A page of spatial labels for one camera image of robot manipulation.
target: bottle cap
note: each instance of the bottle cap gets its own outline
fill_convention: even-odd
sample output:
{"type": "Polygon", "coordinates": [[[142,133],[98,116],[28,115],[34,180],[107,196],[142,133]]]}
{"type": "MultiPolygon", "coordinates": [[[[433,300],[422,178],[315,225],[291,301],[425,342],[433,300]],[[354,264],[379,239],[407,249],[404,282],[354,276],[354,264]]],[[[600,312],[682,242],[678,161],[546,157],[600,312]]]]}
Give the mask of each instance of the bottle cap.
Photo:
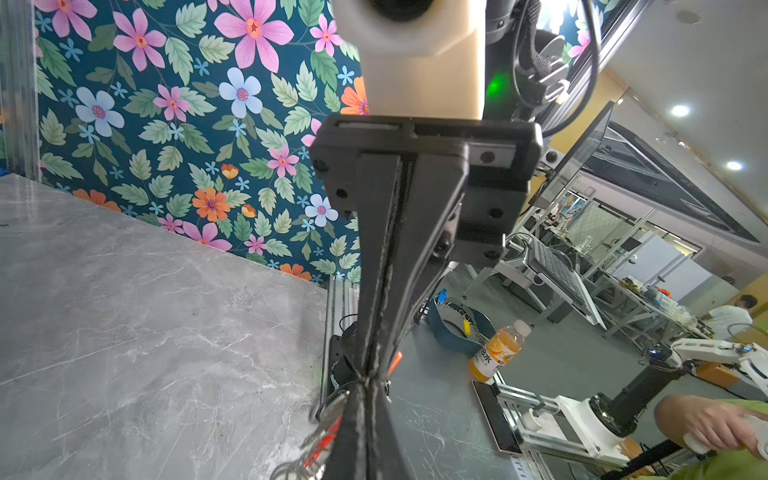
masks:
{"type": "Polygon", "coordinates": [[[515,323],[512,324],[512,326],[515,328],[515,330],[520,333],[520,335],[528,336],[531,335],[531,327],[528,326],[526,322],[523,322],[522,320],[515,320],[515,323]]]}

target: person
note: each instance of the person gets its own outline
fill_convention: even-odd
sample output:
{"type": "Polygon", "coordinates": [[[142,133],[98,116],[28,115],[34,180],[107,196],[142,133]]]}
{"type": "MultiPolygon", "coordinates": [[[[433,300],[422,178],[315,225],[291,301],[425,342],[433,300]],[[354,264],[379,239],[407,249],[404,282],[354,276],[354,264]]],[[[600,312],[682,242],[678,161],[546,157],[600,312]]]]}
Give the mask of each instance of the person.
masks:
{"type": "Polygon", "coordinates": [[[742,295],[734,305],[718,306],[710,310],[701,319],[715,332],[715,340],[727,340],[734,334],[749,328],[752,324],[750,308],[757,305],[757,298],[752,295],[742,295]]]}
{"type": "MultiPolygon", "coordinates": [[[[757,451],[757,438],[745,415],[768,421],[768,403],[757,400],[711,400],[690,395],[664,397],[654,411],[667,438],[687,447],[683,437],[693,433],[717,454],[672,473],[667,480],[765,480],[768,461],[757,451]]],[[[637,480],[661,479],[640,477],[637,480]]]]}

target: orange flower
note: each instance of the orange flower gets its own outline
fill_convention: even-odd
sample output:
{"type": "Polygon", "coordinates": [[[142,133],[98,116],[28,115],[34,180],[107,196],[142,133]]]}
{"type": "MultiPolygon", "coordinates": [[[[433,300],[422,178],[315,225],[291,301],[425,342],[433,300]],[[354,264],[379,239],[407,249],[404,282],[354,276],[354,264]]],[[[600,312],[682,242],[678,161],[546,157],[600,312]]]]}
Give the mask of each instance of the orange flower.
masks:
{"type": "Polygon", "coordinates": [[[346,107],[341,109],[342,115],[370,115],[368,111],[368,97],[366,96],[366,85],[362,82],[362,77],[355,78],[355,90],[347,87],[341,101],[346,107]]]}
{"type": "Polygon", "coordinates": [[[202,218],[208,217],[209,222],[227,218],[226,212],[230,211],[230,205],[224,194],[217,194],[213,188],[206,188],[205,191],[195,192],[195,197],[197,198],[192,199],[192,204],[202,218]]]}
{"type": "Polygon", "coordinates": [[[224,164],[221,166],[222,175],[229,178],[230,180],[235,178],[239,172],[240,170],[238,170],[234,165],[224,164]]]}
{"type": "Polygon", "coordinates": [[[249,204],[243,205],[243,208],[241,208],[243,215],[245,215],[248,218],[254,218],[256,217],[256,209],[251,207],[249,204]]]}
{"type": "Polygon", "coordinates": [[[305,272],[304,267],[298,263],[294,263],[293,268],[291,268],[288,263],[280,265],[280,271],[283,273],[288,273],[289,275],[298,276],[301,280],[312,280],[312,275],[310,275],[309,272],[305,272]]]}
{"type": "Polygon", "coordinates": [[[75,195],[77,198],[82,198],[83,200],[88,200],[89,202],[93,202],[97,204],[99,207],[108,208],[109,210],[114,210],[120,213],[120,207],[118,207],[118,205],[115,202],[112,202],[112,201],[107,202],[107,196],[104,195],[102,192],[91,190],[91,196],[89,197],[88,192],[86,192],[81,188],[79,190],[75,190],[74,192],[72,192],[72,194],[75,195]]]}

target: bottle label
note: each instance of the bottle label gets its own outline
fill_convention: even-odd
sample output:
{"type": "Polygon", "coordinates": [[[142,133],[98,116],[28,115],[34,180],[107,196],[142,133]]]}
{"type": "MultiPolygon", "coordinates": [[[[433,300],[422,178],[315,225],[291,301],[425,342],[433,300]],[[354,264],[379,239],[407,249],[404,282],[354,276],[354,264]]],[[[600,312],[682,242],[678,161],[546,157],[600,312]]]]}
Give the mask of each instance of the bottle label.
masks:
{"type": "Polygon", "coordinates": [[[475,368],[481,374],[492,377],[496,370],[506,365],[513,356],[515,356],[515,352],[506,346],[502,339],[496,335],[477,352],[472,361],[475,363],[475,368]]]}

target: gray marble countertop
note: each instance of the gray marble countertop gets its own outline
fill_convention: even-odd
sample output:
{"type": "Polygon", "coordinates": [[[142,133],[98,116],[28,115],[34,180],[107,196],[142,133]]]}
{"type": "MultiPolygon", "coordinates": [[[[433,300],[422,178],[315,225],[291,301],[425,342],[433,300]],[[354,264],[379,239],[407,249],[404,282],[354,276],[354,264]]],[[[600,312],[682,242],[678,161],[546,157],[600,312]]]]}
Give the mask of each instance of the gray marble countertop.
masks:
{"type": "Polygon", "coordinates": [[[0,478],[269,478],[312,430],[326,291],[0,178],[0,478]]]}

